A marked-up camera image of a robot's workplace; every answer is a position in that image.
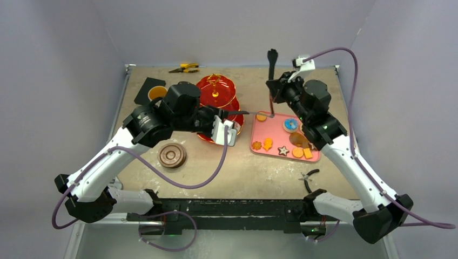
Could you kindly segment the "red three-tier cake stand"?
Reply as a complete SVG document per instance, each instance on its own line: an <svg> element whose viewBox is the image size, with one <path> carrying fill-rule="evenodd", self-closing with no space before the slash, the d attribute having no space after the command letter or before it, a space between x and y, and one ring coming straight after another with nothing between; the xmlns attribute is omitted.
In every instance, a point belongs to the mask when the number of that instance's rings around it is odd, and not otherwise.
<svg viewBox="0 0 458 259"><path fill-rule="evenodd" d="M203 77L197 83L197 87L201 90L201 106L210 105L227 111L240 111L236 87L229 78L221 74L212 74Z"/></svg>

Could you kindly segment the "pink serving tray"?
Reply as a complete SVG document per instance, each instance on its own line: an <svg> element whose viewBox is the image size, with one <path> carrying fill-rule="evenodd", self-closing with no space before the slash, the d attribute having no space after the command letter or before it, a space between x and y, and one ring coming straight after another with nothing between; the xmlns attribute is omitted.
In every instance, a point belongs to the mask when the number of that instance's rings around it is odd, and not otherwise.
<svg viewBox="0 0 458 259"><path fill-rule="evenodd" d="M312 159L305 159L304 156L300 159L293 157L292 149L297 146L292 145L290 143L289 135L291 133L286 132L283 128L283 122L287 118L294 118L299 121L299 119L294 115L279 114L279 113L275 114L273 118L267 117L267 120L264 122L257 121L255 117L253 120L252 134L251 134L251 140L249 144L250 150L254 152L255 154L267 155L272 158L288 158L288 159L292 159L296 161L318 162L321 158L321 153L318 150L316 150L314 147L312 147L311 143L309 143L309 148L313 152ZM301 125L302 123L299 121L299 128L296 132L303 134L302 131L300 130ZM268 152L266 152L263 148L261 148L258 151L255 151L251 148L252 142L259 141L263 145L264 140L266 138L272 138L273 140L273 146ZM286 146L287 149L289 149L288 156L278 155L278 148L282 146Z"/></svg>

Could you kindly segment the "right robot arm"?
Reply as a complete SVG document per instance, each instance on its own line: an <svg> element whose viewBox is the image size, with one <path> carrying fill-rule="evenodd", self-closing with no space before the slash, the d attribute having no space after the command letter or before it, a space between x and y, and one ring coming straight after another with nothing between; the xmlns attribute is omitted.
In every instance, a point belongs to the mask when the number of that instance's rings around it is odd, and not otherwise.
<svg viewBox="0 0 458 259"><path fill-rule="evenodd" d="M377 243L405 222L413 200L386 185L354 149L344 126L329 112L332 97L325 83L301 77L289 81L288 76L285 72L266 82L272 102L288 105L306 139L337 167L358 196L348 200L318 189L305 196L304 215L311 220L333 217L351 224L367 243Z"/></svg>

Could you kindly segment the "metal tongs black tips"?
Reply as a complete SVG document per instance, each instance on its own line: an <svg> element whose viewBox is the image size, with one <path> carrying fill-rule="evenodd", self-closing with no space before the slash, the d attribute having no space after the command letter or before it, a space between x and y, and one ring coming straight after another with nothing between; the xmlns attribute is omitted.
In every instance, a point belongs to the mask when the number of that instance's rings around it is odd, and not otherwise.
<svg viewBox="0 0 458 259"><path fill-rule="evenodd" d="M273 80L274 79L274 73L275 73L275 65L278 59L278 52L276 49L270 49L267 51L267 59L269 62L269 68L268 68L268 80ZM228 115L248 115L248 114L254 114L254 115L262 115L266 116L269 118L273 118L275 116L274 108L273 108L273 97L272 94L269 93L269 105L270 105L270 114L263 113L263 112L250 112L250 111L229 111Z"/></svg>

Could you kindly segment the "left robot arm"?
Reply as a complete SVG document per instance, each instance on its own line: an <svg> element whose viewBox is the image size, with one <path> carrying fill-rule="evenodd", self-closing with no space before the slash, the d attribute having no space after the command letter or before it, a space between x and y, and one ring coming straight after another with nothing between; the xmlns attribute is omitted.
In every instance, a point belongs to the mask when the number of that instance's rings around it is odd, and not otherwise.
<svg viewBox="0 0 458 259"><path fill-rule="evenodd" d="M170 86L162 97L138 106L123 121L113 138L77 172L55 178L57 189L68 214L75 220L97 222L112 213L134 213L149 221L161 213L156 193L146 189L125 191L109 183L134 159L173 132L200 133L224 149L235 144L237 130L228 119L229 112L200 105L200 89L181 81Z"/></svg>

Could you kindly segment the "blue frosted donut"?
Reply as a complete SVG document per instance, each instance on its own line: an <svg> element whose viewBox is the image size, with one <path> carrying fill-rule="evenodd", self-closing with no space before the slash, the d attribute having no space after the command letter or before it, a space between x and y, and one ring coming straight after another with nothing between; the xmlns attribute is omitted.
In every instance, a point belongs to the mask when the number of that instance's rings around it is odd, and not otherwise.
<svg viewBox="0 0 458 259"><path fill-rule="evenodd" d="M283 122L283 128L288 133L294 133L299 128L299 121L294 118L287 118Z"/></svg>

